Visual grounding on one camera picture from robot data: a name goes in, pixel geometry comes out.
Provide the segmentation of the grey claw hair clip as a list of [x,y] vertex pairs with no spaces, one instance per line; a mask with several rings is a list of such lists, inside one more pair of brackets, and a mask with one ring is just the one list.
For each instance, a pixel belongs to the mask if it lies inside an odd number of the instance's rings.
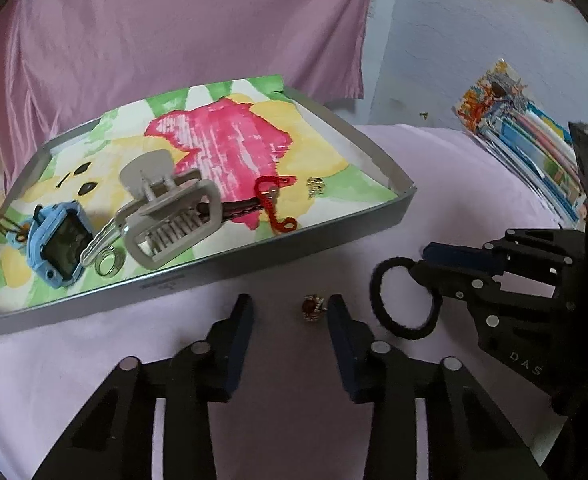
[[[144,153],[122,169],[119,181],[134,198],[116,212],[126,251],[145,269],[157,270],[222,225],[217,185],[192,168],[177,174],[167,150]],[[199,203],[209,203],[202,219]]]

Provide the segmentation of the brown hair tie yellow bead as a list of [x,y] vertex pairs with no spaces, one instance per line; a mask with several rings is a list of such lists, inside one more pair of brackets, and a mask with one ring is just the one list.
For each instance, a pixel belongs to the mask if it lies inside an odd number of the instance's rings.
[[10,245],[21,247],[27,243],[32,222],[30,220],[17,223],[0,214],[0,234]]

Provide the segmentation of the gold earring red stone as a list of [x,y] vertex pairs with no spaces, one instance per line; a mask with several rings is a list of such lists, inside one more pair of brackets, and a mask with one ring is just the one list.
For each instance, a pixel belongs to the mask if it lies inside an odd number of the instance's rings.
[[306,295],[300,310],[302,310],[303,319],[306,322],[317,322],[326,312],[324,298],[316,294]]

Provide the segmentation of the stack of books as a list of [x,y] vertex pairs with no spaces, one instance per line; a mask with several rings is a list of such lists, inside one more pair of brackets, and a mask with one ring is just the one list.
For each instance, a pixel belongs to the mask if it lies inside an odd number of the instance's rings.
[[552,119],[503,58],[452,108],[462,126],[530,188],[562,228],[585,227],[587,197],[567,128]]

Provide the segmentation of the pink tablecloth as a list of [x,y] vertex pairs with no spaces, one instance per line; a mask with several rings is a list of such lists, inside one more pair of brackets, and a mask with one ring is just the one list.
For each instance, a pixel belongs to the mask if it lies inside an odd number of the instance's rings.
[[173,356],[224,318],[236,296],[254,299],[255,323],[232,400],[210,409],[223,479],[358,479],[371,410],[344,391],[325,322],[308,323],[308,294],[344,297],[372,318],[373,268],[416,258],[433,240],[478,247],[510,228],[556,223],[534,193],[465,133],[405,125],[364,133],[416,185],[404,220],[383,232],[286,266],[164,295],[113,311],[0,336],[0,469],[27,479],[117,362]]

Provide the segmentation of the large pink curtain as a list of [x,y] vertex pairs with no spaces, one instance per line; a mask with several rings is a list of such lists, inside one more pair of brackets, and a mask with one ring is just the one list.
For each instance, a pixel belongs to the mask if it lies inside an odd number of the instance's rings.
[[319,102],[364,94],[370,0],[9,0],[0,11],[0,160],[121,105],[279,75]]

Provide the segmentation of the blue smart watch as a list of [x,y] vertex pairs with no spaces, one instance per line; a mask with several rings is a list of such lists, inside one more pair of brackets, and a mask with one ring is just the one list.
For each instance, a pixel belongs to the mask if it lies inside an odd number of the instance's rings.
[[49,287],[73,285],[84,267],[81,253],[93,239],[84,208],[76,200],[37,205],[22,223],[11,222],[4,234],[11,246],[24,252],[27,265]]

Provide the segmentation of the grey tray with floral liner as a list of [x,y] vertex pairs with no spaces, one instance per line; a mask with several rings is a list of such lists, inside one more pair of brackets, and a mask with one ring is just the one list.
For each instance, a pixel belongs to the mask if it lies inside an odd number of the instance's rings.
[[414,183],[277,76],[176,90],[45,143],[0,208],[0,334],[287,262],[401,222]]

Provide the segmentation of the black braided hair clip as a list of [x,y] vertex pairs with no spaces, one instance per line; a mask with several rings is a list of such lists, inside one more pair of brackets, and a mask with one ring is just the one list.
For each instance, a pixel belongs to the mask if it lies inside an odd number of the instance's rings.
[[[223,202],[221,204],[221,221],[227,222],[246,216],[247,214],[254,214],[262,210],[262,203],[256,197],[249,200],[236,200],[235,202]],[[196,211],[202,219],[210,216],[209,203],[201,202],[196,206]]]

